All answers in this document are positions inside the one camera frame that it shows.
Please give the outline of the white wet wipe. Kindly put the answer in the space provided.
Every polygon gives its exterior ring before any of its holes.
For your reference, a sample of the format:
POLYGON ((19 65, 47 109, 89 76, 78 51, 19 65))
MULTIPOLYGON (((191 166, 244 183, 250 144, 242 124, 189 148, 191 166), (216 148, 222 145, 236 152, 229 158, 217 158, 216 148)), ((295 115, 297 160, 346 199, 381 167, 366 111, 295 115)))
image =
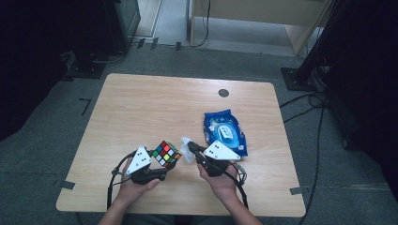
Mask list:
POLYGON ((191 141, 191 139, 188 138, 188 137, 182 137, 181 138, 182 144, 181 144, 181 147, 180 147, 180 151, 181 151, 181 154, 184 157, 186 162, 187 162, 187 156, 188 156, 188 153, 189 153, 188 142, 190 142, 190 141, 191 141))

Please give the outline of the dark curtain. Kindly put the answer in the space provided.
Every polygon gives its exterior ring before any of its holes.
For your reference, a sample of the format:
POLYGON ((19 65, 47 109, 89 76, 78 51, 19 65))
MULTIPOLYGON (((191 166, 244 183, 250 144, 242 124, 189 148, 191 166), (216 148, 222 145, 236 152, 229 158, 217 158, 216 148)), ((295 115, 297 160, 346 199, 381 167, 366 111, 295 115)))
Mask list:
POLYGON ((324 35, 326 84, 354 118, 348 140, 398 201, 398 0, 343 0, 324 35))
POLYGON ((0 142, 66 74, 65 50, 50 0, 0 0, 0 142))

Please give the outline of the person's left hand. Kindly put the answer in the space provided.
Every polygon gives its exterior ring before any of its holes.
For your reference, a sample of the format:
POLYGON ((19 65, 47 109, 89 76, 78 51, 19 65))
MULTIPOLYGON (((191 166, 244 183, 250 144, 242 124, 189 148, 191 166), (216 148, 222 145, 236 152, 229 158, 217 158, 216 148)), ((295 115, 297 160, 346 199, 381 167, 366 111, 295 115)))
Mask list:
POLYGON ((126 210, 130 205, 135 203, 146 191, 156 187, 161 181, 154 179, 145 185, 133 183, 129 177, 123 175, 121 177, 121 185, 119 191, 111 204, 112 208, 126 210))

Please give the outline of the multicoloured puzzle cube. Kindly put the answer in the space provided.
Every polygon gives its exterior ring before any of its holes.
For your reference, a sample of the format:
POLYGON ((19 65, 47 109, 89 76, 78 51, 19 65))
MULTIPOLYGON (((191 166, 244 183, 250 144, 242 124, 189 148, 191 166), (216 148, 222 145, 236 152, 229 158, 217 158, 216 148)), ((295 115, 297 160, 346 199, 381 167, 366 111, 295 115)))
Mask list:
POLYGON ((179 150, 170 142, 162 141, 153 151, 152 157, 156 159, 160 165, 168 162, 177 162, 182 155, 179 150))

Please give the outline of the person's right hand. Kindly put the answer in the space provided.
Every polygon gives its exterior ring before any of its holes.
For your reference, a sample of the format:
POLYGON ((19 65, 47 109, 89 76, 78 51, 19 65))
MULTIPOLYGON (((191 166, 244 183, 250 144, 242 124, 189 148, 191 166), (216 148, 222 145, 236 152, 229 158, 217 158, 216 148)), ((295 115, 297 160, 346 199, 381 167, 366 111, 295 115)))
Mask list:
POLYGON ((233 165, 229 165, 226 169, 229 175, 224 173, 216 177, 210 177, 202 165, 198 164, 197 167, 200 176, 209 183, 213 193, 223 204, 240 203, 240 199, 237 196, 237 186, 235 184, 237 170, 233 165))

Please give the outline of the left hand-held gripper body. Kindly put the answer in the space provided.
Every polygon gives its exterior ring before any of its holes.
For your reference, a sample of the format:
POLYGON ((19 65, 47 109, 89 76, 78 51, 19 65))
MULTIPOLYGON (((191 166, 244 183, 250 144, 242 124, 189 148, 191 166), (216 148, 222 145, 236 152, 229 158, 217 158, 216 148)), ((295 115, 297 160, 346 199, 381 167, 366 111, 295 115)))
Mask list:
POLYGON ((151 169, 151 162, 152 159, 148 151, 143 146, 139 146, 134 152, 130 165, 125 171, 125 175, 128 176, 134 184, 139 185, 145 185, 154 179, 164 181, 167 170, 165 168, 151 169))

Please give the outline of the dark cabinet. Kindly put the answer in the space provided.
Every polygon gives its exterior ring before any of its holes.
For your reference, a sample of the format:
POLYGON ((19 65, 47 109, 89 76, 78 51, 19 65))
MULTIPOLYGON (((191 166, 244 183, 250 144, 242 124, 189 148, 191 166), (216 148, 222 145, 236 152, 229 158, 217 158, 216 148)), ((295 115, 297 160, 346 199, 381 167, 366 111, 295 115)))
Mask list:
POLYGON ((109 56, 123 57, 141 21, 138 0, 78 0, 78 7, 83 57, 96 64, 111 63, 109 56))

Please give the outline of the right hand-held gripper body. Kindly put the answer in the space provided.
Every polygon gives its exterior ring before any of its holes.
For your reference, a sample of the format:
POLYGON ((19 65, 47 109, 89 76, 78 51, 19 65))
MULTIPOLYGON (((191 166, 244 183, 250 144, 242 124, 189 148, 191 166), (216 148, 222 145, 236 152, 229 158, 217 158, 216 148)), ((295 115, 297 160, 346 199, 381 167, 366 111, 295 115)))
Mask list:
POLYGON ((210 177, 221 176, 232 160, 240 160, 237 153, 219 141, 215 141, 207 148, 200 147, 196 158, 210 177))

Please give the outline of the black metal stand with base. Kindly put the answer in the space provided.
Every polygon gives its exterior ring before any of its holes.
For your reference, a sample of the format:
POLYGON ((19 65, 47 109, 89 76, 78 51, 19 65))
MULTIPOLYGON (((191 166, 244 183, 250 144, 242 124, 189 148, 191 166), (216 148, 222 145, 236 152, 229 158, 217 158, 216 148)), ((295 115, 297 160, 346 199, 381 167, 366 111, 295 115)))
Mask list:
POLYGON ((329 51, 328 45, 331 43, 332 34, 335 27, 342 18, 344 11, 350 0, 336 0, 332 5, 327 23, 323 32, 317 37, 313 48, 305 58, 299 68, 282 67, 281 73, 286 85, 290 91, 316 91, 316 85, 312 71, 318 65, 325 65, 327 62, 326 54, 329 51))

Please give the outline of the black flat base plate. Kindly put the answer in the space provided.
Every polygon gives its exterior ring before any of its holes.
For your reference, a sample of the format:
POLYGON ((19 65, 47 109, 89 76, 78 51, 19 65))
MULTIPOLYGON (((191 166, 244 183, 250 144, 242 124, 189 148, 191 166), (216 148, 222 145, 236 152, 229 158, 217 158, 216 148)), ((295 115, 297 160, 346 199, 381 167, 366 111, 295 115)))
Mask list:
POLYGON ((66 77, 68 78, 81 78, 81 79, 99 79, 105 64, 88 63, 83 64, 74 61, 69 67, 66 77))

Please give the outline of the light wooden cabinet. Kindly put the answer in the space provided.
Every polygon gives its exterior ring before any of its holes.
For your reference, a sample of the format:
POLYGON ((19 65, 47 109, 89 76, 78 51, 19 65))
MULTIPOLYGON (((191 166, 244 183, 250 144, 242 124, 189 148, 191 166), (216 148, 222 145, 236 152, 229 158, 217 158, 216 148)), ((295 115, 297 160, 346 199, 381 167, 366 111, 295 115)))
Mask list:
POLYGON ((328 14, 334 0, 188 0, 191 10, 190 44, 195 19, 206 17, 256 23, 283 24, 295 54, 300 54, 328 14))

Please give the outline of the blue wet wipes pack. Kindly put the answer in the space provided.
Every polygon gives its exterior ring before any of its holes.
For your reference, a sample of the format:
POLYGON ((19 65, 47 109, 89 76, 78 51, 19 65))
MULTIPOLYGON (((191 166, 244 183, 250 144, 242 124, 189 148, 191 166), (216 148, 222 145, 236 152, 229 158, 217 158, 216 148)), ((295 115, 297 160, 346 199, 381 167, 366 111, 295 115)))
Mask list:
POLYGON ((246 137, 230 109, 204 113, 204 134, 208 144, 223 143, 241 157, 248 156, 246 137))

